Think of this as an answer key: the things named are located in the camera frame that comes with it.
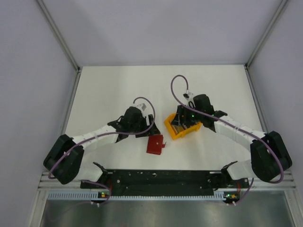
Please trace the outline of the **yellow plastic card bin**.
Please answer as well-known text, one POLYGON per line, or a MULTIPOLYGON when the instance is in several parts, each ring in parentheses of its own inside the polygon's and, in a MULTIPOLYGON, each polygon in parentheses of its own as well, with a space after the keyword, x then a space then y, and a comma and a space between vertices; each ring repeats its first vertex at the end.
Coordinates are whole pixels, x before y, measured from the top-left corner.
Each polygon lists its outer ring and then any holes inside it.
POLYGON ((186 126, 175 126, 172 124, 175 116, 176 113, 173 113, 164 121, 164 125, 173 140, 183 138, 192 132, 198 131, 202 126, 202 123, 197 123, 189 128, 186 126))

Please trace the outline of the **red leather card holder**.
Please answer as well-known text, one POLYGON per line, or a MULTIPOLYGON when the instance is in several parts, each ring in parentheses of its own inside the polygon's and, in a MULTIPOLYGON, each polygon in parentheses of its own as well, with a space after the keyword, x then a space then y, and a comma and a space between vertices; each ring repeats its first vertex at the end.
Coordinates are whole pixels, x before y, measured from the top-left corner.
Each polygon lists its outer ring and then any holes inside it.
POLYGON ((146 153, 153 155, 161 155, 162 149, 165 148, 165 143, 163 143, 163 135, 153 135, 148 139, 146 153))

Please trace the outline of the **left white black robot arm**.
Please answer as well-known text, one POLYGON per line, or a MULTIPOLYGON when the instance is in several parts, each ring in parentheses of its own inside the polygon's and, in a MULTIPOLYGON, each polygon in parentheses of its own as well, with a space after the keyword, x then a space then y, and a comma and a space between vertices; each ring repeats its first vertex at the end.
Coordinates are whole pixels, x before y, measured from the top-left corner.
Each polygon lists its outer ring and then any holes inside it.
POLYGON ((85 155, 102 146, 118 143, 130 135, 140 138, 159 134, 154 116, 144 115, 144 105, 131 106, 117 120, 95 131, 74 137, 61 135, 47 154, 43 165, 61 184, 73 180, 89 180, 100 188, 107 183, 106 171, 97 161, 85 162, 85 155))

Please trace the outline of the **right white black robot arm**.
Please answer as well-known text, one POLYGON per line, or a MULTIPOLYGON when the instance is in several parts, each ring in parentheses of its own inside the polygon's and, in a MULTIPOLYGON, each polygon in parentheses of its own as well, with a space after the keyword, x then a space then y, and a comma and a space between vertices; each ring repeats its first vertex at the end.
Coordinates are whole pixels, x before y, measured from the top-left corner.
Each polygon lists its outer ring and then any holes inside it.
POLYGON ((292 166, 293 162, 279 133, 265 133, 240 124, 227 113, 214 110, 205 94, 195 96, 186 92, 183 96, 187 105, 178 105, 174 125, 189 128, 201 123, 242 145, 250 153, 249 160, 233 161, 222 168, 221 182, 224 186, 232 187, 242 178, 256 177, 264 182, 272 182, 292 166))

